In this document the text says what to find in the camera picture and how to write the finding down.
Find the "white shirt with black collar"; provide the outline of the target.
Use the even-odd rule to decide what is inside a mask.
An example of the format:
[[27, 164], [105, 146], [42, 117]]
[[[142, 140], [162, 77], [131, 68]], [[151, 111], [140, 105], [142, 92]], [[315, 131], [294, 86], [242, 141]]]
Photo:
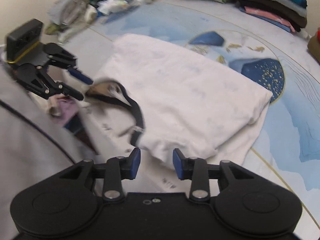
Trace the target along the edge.
[[119, 103], [136, 123], [131, 143], [172, 167], [172, 152], [211, 163], [242, 163], [258, 138], [272, 93], [194, 51], [153, 37], [126, 34], [86, 92]]

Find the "messy clothes pile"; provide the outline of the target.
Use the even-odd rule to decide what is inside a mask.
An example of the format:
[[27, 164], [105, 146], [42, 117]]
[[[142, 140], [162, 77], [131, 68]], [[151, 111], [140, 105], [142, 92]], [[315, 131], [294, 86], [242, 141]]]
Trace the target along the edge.
[[57, 0], [48, 10], [49, 24], [44, 33], [66, 43], [98, 18], [108, 21], [140, 6], [145, 0]]

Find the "olive brown garment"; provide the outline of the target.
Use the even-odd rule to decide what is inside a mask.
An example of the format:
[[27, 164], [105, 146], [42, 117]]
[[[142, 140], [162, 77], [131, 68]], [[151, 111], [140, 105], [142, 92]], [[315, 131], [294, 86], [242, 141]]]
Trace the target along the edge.
[[320, 44], [317, 35], [310, 38], [308, 42], [308, 51], [310, 55], [320, 63]]

